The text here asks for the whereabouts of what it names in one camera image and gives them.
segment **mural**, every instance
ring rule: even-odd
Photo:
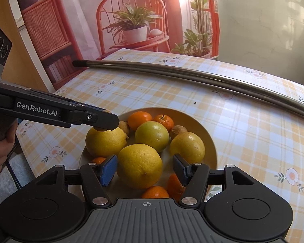
[[[57,90],[120,48],[216,58],[217,0],[18,0],[23,19]]]

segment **red chair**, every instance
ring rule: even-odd
[[[123,5],[125,3],[131,5],[132,7],[148,6],[154,12],[156,12],[157,15],[162,16],[162,19],[156,19],[155,23],[150,24],[150,29],[159,29],[163,32],[163,35],[148,38],[146,41],[128,45],[122,33],[114,37],[113,34],[109,32],[110,30],[103,30],[103,28],[115,22],[116,19],[113,18],[113,12],[123,11]],[[102,54],[102,56],[97,58],[97,60],[103,59],[120,48],[134,50],[147,50],[152,48],[155,52],[157,52],[158,46],[162,43],[165,44],[166,51],[170,53],[169,36],[167,30],[167,12],[162,0],[102,0],[98,6],[96,17],[98,37]]]

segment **bowl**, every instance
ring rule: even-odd
[[[130,112],[119,115],[118,116],[119,120],[127,121],[127,118],[132,113],[137,111],[146,111],[150,113],[152,117],[155,117],[159,114],[166,114],[173,119],[174,125],[182,125],[188,131],[198,135],[202,139],[206,149],[205,157],[203,158],[202,163],[207,164],[208,166],[210,166],[211,169],[216,169],[217,157],[216,157],[215,145],[207,130],[197,120],[180,111],[173,109],[166,109],[166,108],[143,108],[143,109],[132,110]],[[127,141],[127,145],[134,144],[135,143],[134,132],[131,131],[129,137],[130,139]],[[162,175],[159,181],[155,184],[157,186],[162,186],[164,188],[167,187],[169,176],[174,173],[172,169],[172,157],[170,157],[169,155],[169,144],[161,153],[159,153],[163,163]],[[84,148],[81,154],[79,168],[84,164],[90,163],[93,159],[94,158],[89,154],[87,149]],[[117,198],[134,198],[134,199],[141,198],[141,195],[145,191],[145,190],[132,189],[124,185],[124,183],[118,178],[117,173],[115,173],[114,178],[111,180],[109,185],[104,188],[104,190],[106,191],[110,200],[112,201],[115,201]]]

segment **metal tube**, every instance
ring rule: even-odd
[[[181,67],[165,66],[160,64],[125,62],[125,61],[83,61],[87,67],[119,69],[120,71],[135,71],[146,74],[157,74],[172,78],[180,78],[189,81],[204,83],[219,88],[228,89],[251,96],[268,103],[277,105],[285,110],[297,113],[304,117],[304,103],[275,91],[259,87],[257,85],[243,82],[222,75],[205,73]]]

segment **plaid tablecloth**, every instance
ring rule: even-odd
[[[106,60],[174,65],[247,81],[304,103],[304,86],[218,61],[121,49]],[[162,76],[87,69],[56,94],[115,114],[167,107],[197,119],[213,138],[218,168],[234,164],[287,200],[294,220],[286,237],[304,243],[304,119],[235,92]],[[54,165],[77,169],[90,126],[69,129],[23,121],[17,135],[35,176]],[[211,195],[219,192],[214,187]]]

